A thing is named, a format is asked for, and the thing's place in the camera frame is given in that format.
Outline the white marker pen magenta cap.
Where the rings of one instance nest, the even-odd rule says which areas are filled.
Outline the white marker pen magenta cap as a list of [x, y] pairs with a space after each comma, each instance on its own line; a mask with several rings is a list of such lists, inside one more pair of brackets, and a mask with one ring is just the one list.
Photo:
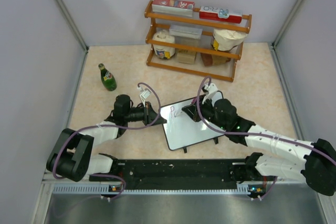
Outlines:
[[195, 109], [194, 109], [195, 108], [195, 103], [196, 103], [196, 97], [194, 97], [193, 99], [189, 100], [189, 103], [186, 103], [186, 104], [182, 105], [180, 108], [178, 108], [174, 112], [173, 115], [175, 117], [181, 115], [182, 113], [193, 115], [193, 113], [195, 111]]

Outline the white whiteboard black frame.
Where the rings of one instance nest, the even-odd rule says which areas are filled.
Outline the white whiteboard black frame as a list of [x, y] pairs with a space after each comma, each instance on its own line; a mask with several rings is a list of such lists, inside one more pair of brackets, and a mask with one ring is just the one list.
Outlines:
[[193, 98], [188, 98], [161, 107], [160, 116], [166, 119], [163, 124], [163, 131], [168, 148], [172, 151], [177, 149], [186, 150], [187, 147], [208, 140], [218, 143], [218, 138], [222, 136], [210, 128], [202, 121], [194, 122], [182, 107], [190, 105]]

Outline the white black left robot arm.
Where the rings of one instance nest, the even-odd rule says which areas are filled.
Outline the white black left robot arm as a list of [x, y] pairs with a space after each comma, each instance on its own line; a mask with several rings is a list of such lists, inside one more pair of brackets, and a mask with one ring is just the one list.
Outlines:
[[101, 123], [79, 132], [69, 128], [62, 130], [49, 155], [47, 170], [75, 182], [93, 174], [102, 174], [107, 180], [116, 179], [119, 168], [113, 164], [115, 158], [102, 153], [92, 155], [92, 150], [106, 141], [120, 138], [129, 122], [153, 126], [165, 124], [167, 120], [153, 110], [150, 102], [134, 107], [128, 95], [119, 95], [111, 114]]

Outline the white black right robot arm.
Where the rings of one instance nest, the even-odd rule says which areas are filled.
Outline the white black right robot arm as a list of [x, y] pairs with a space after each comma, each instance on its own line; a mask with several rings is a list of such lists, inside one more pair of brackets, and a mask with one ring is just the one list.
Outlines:
[[270, 152], [252, 153], [245, 161], [245, 174], [252, 180], [277, 176], [306, 183], [314, 191], [332, 196], [335, 193], [335, 149], [324, 139], [316, 142], [286, 138], [268, 131], [237, 114], [227, 99], [214, 103], [194, 102], [182, 111], [194, 122], [214, 124], [213, 131], [223, 132], [230, 141]]

